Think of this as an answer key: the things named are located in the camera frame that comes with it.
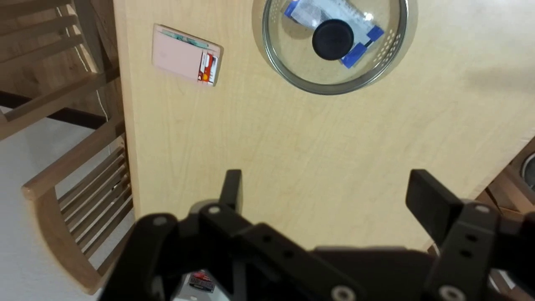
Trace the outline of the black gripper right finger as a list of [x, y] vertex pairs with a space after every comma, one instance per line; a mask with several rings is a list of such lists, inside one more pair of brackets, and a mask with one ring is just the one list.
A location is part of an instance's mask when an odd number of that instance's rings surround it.
[[407, 208], [435, 245], [442, 245], [464, 203], [427, 169], [414, 169], [409, 179]]

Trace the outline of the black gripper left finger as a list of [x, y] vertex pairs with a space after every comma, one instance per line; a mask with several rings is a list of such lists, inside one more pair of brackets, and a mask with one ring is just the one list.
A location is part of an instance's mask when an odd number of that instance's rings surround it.
[[242, 178], [243, 173], [240, 169], [230, 169], [223, 183], [220, 203], [233, 211], [242, 208]]

